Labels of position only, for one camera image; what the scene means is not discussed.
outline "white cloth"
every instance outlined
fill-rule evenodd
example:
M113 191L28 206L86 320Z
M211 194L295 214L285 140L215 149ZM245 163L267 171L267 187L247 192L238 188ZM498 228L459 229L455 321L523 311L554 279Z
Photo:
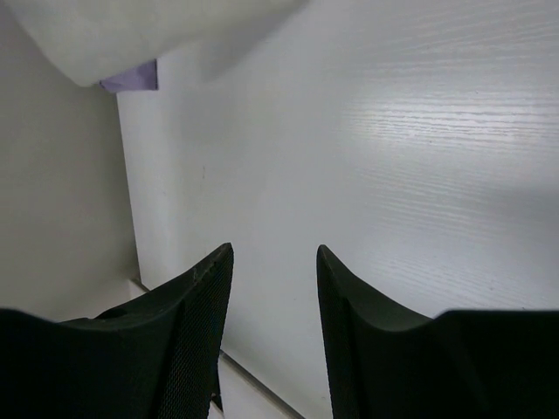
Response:
M62 73L81 86L298 0L4 0Z

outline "wood grain texture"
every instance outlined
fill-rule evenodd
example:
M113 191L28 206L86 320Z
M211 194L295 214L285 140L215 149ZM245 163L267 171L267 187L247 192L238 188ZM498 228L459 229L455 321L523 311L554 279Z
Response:
M163 58L159 93L119 98L144 281L232 241L224 349L308 418L331 415L321 243L427 315L557 307L558 21L317 0Z

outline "white cabinet panel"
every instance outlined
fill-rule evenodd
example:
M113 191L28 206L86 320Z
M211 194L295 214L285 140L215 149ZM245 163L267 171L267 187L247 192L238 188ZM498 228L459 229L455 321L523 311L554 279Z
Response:
M331 415L314 257L393 299L559 304L559 4L310 2L160 60L121 95L142 276L225 241L224 350Z

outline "white surface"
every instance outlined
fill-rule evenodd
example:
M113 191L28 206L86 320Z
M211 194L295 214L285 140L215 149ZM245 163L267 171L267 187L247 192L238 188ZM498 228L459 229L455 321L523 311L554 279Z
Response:
M146 293L131 280L128 281L128 289L130 290L130 299L137 299Z
M89 86L293 0L4 0L45 56Z
M0 306L96 316L138 269L115 100L59 74L1 2L0 39Z
M308 419L321 243L427 315L557 307L558 7L323 0L166 56L119 97L144 282L231 241L224 350Z
M216 409L213 403L210 404L210 413L208 414L208 419L224 419L224 416L219 410Z
M289 419L235 369L219 360L219 387L225 419Z

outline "white wall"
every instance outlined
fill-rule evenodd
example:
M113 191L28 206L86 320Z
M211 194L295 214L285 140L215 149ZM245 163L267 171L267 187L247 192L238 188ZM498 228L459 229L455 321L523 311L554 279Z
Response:
M68 319L129 299L115 99L54 70L1 2L0 191L0 306Z

